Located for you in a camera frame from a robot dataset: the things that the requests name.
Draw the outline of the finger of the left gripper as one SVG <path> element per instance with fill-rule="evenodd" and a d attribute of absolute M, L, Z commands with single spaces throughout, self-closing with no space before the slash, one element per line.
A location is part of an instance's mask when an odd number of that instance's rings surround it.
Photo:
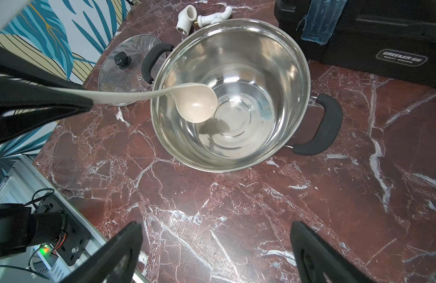
<path fill-rule="evenodd" d="M 56 120 L 91 110 L 81 86 L 0 47 L 0 144 Z"/>

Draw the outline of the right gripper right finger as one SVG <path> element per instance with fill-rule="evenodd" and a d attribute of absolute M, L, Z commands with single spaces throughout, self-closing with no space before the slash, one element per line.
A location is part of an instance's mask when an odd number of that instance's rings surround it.
<path fill-rule="evenodd" d="M 292 223 L 290 241 L 303 283 L 371 283 L 305 223 Z"/>

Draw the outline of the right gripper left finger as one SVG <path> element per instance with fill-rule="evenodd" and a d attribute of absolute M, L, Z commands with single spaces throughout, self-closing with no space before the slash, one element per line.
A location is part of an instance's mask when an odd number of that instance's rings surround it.
<path fill-rule="evenodd" d="M 142 243 L 142 226 L 137 222 L 130 222 L 62 281 L 131 283 Z"/>

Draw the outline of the glass pot lid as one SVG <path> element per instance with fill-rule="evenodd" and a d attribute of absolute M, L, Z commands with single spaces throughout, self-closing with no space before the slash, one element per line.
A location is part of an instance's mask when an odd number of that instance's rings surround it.
<path fill-rule="evenodd" d="M 114 48 L 98 77 L 96 104 L 126 106 L 151 100 L 155 79 L 173 45 L 148 35 L 135 35 Z"/>

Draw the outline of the beige plastic ladle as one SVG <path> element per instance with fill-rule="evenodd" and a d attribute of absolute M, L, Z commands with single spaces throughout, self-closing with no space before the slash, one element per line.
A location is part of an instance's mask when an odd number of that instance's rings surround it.
<path fill-rule="evenodd" d="M 137 102 L 167 96 L 174 99 L 179 115 L 191 123 L 202 123 L 208 120 L 217 108 L 217 96 L 214 90 L 199 83 L 186 83 L 161 90 L 137 93 L 99 92 L 57 87 L 51 87 L 51 89 L 91 99 L 95 104 Z"/>

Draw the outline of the stainless steel pot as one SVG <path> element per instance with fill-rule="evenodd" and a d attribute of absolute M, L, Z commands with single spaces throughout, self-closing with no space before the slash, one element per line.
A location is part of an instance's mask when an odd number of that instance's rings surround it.
<path fill-rule="evenodd" d="M 142 63 L 153 90 L 201 83 L 217 108 L 201 123 L 183 119 L 168 96 L 151 100 L 151 120 L 165 150 L 186 166 L 232 172 L 270 158 L 300 126 L 311 76 L 299 44 L 280 28 L 251 19 L 204 27 L 177 46 L 153 46 Z"/>

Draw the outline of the white pipe elbow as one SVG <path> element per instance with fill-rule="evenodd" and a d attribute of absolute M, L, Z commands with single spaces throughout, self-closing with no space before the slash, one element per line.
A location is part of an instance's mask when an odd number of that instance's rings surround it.
<path fill-rule="evenodd" d="M 182 35 L 188 35 L 193 22 L 197 19 L 197 10 L 194 6 L 186 6 L 179 14 L 176 25 L 176 30 Z"/>

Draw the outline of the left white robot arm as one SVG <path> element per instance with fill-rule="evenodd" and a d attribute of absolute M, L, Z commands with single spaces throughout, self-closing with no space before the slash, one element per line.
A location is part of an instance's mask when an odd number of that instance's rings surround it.
<path fill-rule="evenodd" d="M 0 144 L 93 107 L 80 90 L 0 47 Z M 0 204 L 0 259 L 55 240 L 65 226 L 62 213 L 32 214 L 29 205 Z"/>

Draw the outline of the green circuit board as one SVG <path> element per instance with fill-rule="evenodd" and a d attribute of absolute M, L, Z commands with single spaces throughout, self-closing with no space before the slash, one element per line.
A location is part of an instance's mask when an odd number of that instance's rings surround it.
<path fill-rule="evenodd" d="M 29 267 L 43 275 L 63 278 L 68 274 L 68 267 L 60 255 L 54 251 L 52 244 L 36 245 L 32 248 Z"/>

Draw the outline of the white pipe fitting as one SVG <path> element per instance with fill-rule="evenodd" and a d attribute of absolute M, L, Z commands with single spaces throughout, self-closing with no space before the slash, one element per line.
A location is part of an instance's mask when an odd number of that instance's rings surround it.
<path fill-rule="evenodd" d="M 233 14 L 232 7 L 226 7 L 224 12 L 217 12 L 207 16 L 199 15 L 195 20 L 194 24 L 198 28 L 203 28 L 210 24 L 215 24 L 218 22 L 229 20 L 232 14 Z"/>

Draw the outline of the black plastic toolbox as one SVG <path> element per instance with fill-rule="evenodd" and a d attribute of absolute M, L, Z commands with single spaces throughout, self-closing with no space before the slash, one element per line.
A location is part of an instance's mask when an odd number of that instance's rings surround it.
<path fill-rule="evenodd" d="M 276 1 L 308 59 L 436 88 L 436 1 Z"/>

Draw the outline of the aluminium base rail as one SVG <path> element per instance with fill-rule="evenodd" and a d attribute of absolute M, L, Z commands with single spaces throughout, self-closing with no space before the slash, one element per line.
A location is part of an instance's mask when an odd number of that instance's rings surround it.
<path fill-rule="evenodd" d="M 110 240 L 20 157 L 0 185 L 0 283 L 143 283 L 141 225 Z"/>

